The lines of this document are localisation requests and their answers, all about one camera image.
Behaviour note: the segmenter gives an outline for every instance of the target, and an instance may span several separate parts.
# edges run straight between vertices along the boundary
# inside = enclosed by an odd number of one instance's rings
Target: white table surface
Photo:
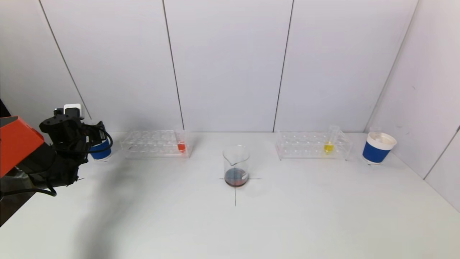
[[[460,258],[460,213],[394,154],[366,164],[365,134],[348,136],[348,161],[280,161],[272,133],[197,133],[190,159],[115,151],[56,197],[34,195],[0,228],[0,257]],[[258,178],[240,188],[221,179],[233,144]]]

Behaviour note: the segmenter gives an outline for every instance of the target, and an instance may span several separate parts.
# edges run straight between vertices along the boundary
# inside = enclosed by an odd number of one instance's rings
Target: black cable
[[[110,149],[112,147],[113,140],[112,140],[112,137],[110,136],[110,134],[107,133],[107,131],[103,130],[100,127],[94,126],[94,125],[85,124],[85,126],[88,126],[88,127],[91,127],[91,128],[96,128],[97,130],[100,130],[101,132],[103,132],[109,138],[109,141],[110,141],[109,146],[106,147],[106,148],[103,148],[101,150],[93,150],[93,151],[75,151],[75,150],[62,150],[62,149],[55,149],[55,150],[58,151],[58,152],[64,152],[64,153],[69,153],[69,154],[91,154],[91,153],[99,153],[99,152],[102,152],[102,151],[106,151],[106,150],[108,150],[108,149]]]
[[[9,195],[15,195],[15,194],[22,194],[22,193],[43,193],[51,196],[56,196],[57,193],[54,191],[47,191],[43,189],[38,189],[38,188],[32,188],[32,189],[22,189],[22,190],[15,190],[15,191],[10,191],[10,192],[4,192],[3,196],[9,196]]]

